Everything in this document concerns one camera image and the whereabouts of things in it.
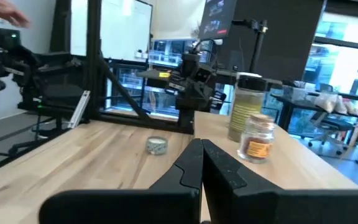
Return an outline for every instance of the office chair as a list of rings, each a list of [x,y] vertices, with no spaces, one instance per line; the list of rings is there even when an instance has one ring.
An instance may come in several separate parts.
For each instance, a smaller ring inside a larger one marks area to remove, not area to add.
[[[64,115],[59,112],[53,113],[52,115],[52,117],[56,120],[55,128],[44,130],[40,129],[41,125],[44,124],[41,122],[41,116],[44,114],[45,107],[52,107],[56,110],[73,109],[79,102],[84,92],[84,90],[78,85],[69,84],[62,80],[62,77],[66,77],[67,75],[79,75],[82,73],[82,66],[80,64],[68,61],[68,59],[70,59],[69,54],[62,53],[62,55],[51,55],[51,57],[59,59],[57,62],[54,62],[57,66],[49,64],[47,67],[32,70],[32,72],[26,73],[24,77],[22,77],[24,80],[28,81],[23,86],[21,92],[24,101],[25,99],[27,100],[25,103],[33,105],[34,98],[39,100],[39,104],[37,105],[37,124],[32,128],[35,138],[33,141],[13,145],[8,151],[9,154],[16,154],[21,148],[39,147],[47,141],[49,137],[59,135],[59,133],[64,131]],[[54,77],[57,77],[60,80],[60,83],[51,82],[51,79]]]
[[[334,88],[328,84],[320,84],[321,92],[333,92]],[[321,141],[321,144],[324,145],[325,142],[330,142],[334,146],[339,147],[336,151],[337,155],[342,154],[342,150],[346,151],[348,145],[344,142],[333,138],[332,135],[337,135],[343,131],[349,131],[353,129],[353,125],[346,121],[340,120],[338,118],[329,118],[329,113],[325,112],[316,112],[310,119],[314,126],[323,131],[322,134],[310,139],[308,145],[313,146],[313,141]]]

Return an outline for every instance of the human hand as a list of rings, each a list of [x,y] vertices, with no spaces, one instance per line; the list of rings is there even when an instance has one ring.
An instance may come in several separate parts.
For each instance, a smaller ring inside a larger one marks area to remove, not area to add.
[[[7,0],[0,0],[0,18],[16,27],[28,27],[30,25],[30,21],[23,12]]]

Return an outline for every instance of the whiteboard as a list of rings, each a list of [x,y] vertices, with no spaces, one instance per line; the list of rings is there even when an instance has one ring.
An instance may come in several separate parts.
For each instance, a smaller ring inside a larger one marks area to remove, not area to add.
[[[71,2],[72,55],[86,55],[88,0]],[[145,62],[137,54],[147,52],[152,6],[136,0],[102,0],[100,37],[104,58]]]

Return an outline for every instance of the glass jar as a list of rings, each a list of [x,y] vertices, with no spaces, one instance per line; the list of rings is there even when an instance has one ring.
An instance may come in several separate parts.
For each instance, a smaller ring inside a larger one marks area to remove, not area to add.
[[[228,138],[240,142],[246,128],[246,120],[252,114],[259,114],[265,98],[267,82],[257,77],[240,77],[230,117]]]
[[[274,140],[274,120],[264,114],[253,114],[241,134],[238,155],[249,162],[263,163],[270,154]]]

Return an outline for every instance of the light wood tabletop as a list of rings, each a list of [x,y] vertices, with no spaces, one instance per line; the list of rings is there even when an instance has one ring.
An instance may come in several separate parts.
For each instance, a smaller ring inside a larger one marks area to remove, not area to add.
[[[209,139],[257,174],[283,189],[358,189],[339,171],[276,126],[268,161],[252,164],[237,155],[239,143],[227,138],[229,117],[195,114],[195,138]]]
[[[168,152],[151,156],[150,136],[168,139]],[[36,224],[42,202],[71,189],[147,189],[191,141],[170,133],[92,121],[0,168],[0,224]]]

